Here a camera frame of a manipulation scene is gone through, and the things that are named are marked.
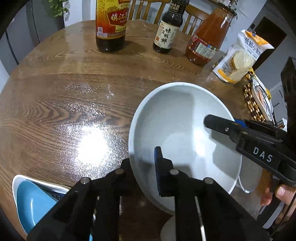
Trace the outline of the person's right hand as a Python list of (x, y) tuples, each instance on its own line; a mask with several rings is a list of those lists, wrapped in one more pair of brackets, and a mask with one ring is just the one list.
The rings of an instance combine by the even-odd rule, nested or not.
[[(277, 199), (284, 202), (285, 204), (289, 205), (292, 202), (292, 199), (295, 195), (295, 187), (290, 187), (287, 185), (280, 185), (277, 187), (276, 191), (274, 192), (274, 195)], [(260, 205), (265, 206), (269, 205), (272, 201), (273, 194), (270, 191), (270, 188), (266, 188), (260, 198)]]

